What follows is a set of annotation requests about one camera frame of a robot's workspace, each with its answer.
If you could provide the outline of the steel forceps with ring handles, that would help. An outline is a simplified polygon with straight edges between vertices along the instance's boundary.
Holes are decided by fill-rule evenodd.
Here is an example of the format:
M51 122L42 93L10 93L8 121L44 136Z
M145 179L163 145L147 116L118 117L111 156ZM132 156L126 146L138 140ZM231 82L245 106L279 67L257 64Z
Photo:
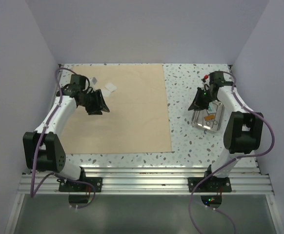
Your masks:
M218 122L215 119L207 120L204 123L204 127L207 129L218 128Z

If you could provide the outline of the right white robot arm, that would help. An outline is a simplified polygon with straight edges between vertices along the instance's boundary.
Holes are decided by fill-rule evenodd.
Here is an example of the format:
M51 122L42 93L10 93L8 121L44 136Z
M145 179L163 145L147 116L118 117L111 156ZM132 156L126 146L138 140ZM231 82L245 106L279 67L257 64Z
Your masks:
M208 89L199 87L188 108L189 111L203 111L208 109L209 104L218 101L230 113L223 135L224 149L203 179L205 189L211 192L220 187L219 178L228 177L240 159L254 156L263 130L263 115L248 107L237 92L235 78L228 81L224 74L230 75L225 71L206 75L202 81L209 80Z

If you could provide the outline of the brown adhesive bandage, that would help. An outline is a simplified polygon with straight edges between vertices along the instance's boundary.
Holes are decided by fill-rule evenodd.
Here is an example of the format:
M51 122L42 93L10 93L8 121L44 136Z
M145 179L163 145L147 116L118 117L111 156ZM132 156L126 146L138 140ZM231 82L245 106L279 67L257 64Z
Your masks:
M213 120L214 118L215 118L214 115L207 115L207 116L204 117L204 120L205 121L210 121L210 120Z

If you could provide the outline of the green white packet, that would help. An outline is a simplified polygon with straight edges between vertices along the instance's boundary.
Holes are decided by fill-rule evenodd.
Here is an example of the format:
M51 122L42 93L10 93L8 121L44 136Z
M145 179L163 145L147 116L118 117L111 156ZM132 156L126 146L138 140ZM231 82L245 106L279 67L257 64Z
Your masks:
M208 114L214 114L217 112L217 105L214 105L214 103L210 103L207 109Z

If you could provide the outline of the stainless steel tray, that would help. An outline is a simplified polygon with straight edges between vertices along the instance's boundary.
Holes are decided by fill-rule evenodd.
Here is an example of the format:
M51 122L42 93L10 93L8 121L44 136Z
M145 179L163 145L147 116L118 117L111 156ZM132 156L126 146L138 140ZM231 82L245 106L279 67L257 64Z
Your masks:
M201 111L194 111L192 116L192 126L217 132L221 128L224 106L219 101L209 104L208 108Z

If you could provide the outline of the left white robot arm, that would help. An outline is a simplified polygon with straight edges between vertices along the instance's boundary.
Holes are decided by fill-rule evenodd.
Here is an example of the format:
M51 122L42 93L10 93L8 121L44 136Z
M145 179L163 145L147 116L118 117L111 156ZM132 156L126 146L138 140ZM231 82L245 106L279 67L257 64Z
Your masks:
M66 162L60 135L69 117L80 106L88 115L109 112L100 89L95 89L96 78L72 74L70 82L56 93L54 104L34 131L23 136L26 165L32 171L50 171L70 179L70 186L80 192L87 187L81 167Z

